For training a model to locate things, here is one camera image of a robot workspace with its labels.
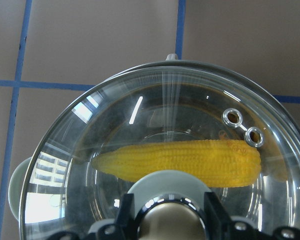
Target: cooking pot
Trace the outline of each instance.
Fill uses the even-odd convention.
[[[241,140],[260,154],[253,184],[212,187],[231,216],[271,234],[300,229],[300,130],[262,87],[220,66],[166,60],[133,67],[85,92],[57,118],[28,165],[21,239],[59,231],[85,236],[113,219],[134,182],[96,170],[91,160],[128,145]]]

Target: yellow corn cob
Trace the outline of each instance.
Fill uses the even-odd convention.
[[[94,157],[91,164],[130,182],[159,170],[179,170],[216,188],[248,186],[261,171],[259,152],[230,139],[128,145]]]

